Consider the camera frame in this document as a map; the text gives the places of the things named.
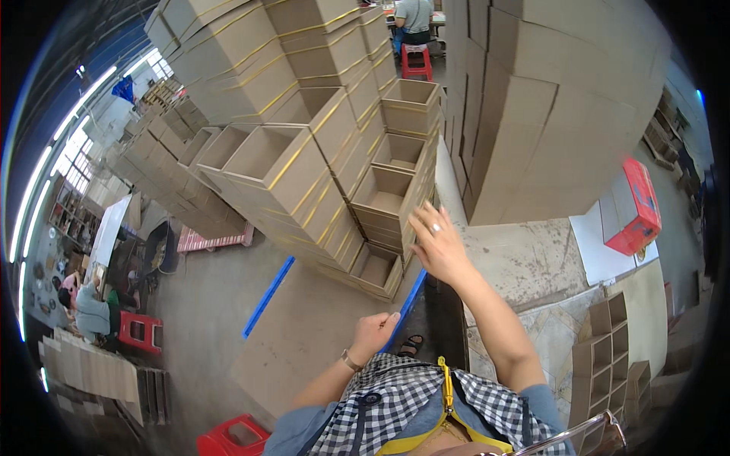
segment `button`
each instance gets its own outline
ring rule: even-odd
[[[383,397],[379,393],[367,393],[360,398],[360,404],[363,406],[373,406],[379,403]]]

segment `hand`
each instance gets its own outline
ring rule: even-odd
[[[396,329],[400,313],[383,312],[362,317],[355,327],[355,341],[347,355],[358,366],[365,366],[375,353],[382,349]]]
[[[461,238],[443,206],[437,211],[426,201],[423,207],[413,209],[413,214],[408,216],[408,223],[415,230],[420,242],[420,245],[414,244],[410,248],[418,255],[430,275],[452,287],[459,280],[479,275],[466,257],[464,244],[461,243]],[[441,229],[434,231],[434,225]]]

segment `blue cloth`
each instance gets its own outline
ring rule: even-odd
[[[546,384],[536,384],[525,388],[520,396],[528,399],[532,413],[555,432],[562,432],[565,427],[560,422],[558,407],[550,388]],[[337,402],[331,402],[327,407],[308,406],[293,410],[279,418],[269,440],[266,442],[264,456],[295,455],[317,431],[325,424],[332,414]],[[495,436],[487,430],[479,415],[468,404],[462,402],[458,395],[454,395],[454,409],[459,417],[471,428],[486,437]],[[398,438],[419,436],[433,429],[439,422],[443,412],[441,388],[438,389],[418,413],[408,422],[406,428],[398,434]]]
[[[396,28],[396,34],[393,36],[393,46],[396,48],[398,55],[401,55],[401,45],[403,44],[403,35],[408,33],[408,29],[405,27]]]
[[[117,82],[112,88],[112,95],[124,98],[125,100],[134,104],[134,92],[132,92],[132,76],[127,76],[121,81]]]

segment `gray shirt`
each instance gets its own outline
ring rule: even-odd
[[[396,18],[405,19],[403,25],[409,34],[429,29],[434,7],[429,0],[401,0],[396,2]]]
[[[532,413],[550,426],[554,433],[560,433],[565,427],[560,421],[558,407],[550,388],[546,384],[536,384],[522,390],[520,396],[528,400]],[[312,438],[327,422],[337,402],[331,402],[327,407],[308,406],[293,410],[279,418],[276,428],[266,441],[264,456],[290,456],[297,452]],[[454,409],[459,417],[473,430],[485,437],[496,438],[484,426],[483,419],[469,405],[454,395]],[[439,388],[418,413],[411,418],[406,428],[395,439],[419,436],[429,432],[438,424],[443,412],[442,391]]]
[[[109,304],[94,299],[96,287],[89,282],[79,288],[76,296],[76,326],[79,332],[90,341],[94,334],[106,336],[110,332]]]

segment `yellow lanyard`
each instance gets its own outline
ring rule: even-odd
[[[454,411],[454,385],[451,383],[449,366],[446,366],[446,358],[439,356],[439,366],[444,371],[444,411],[451,415]]]

